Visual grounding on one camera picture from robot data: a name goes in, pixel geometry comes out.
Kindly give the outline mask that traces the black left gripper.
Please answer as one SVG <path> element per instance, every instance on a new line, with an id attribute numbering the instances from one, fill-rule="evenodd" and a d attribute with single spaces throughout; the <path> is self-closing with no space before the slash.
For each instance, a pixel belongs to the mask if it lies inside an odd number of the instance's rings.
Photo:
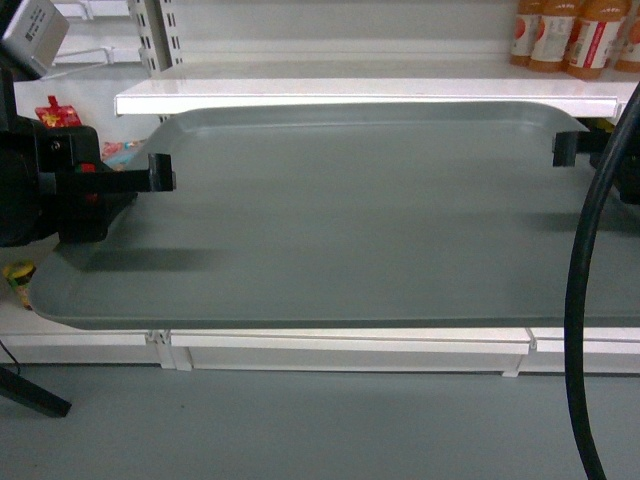
<path id="1" fill-rule="evenodd" d="M 149 154 L 144 170 L 116 171 L 100 158 L 87 126 L 46 128 L 17 114 L 12 73 L 1 71 L 1 246 L 56 234 L 61 243 L 95 243 L 137 193 L 171 192 L 169 154 Z"/>

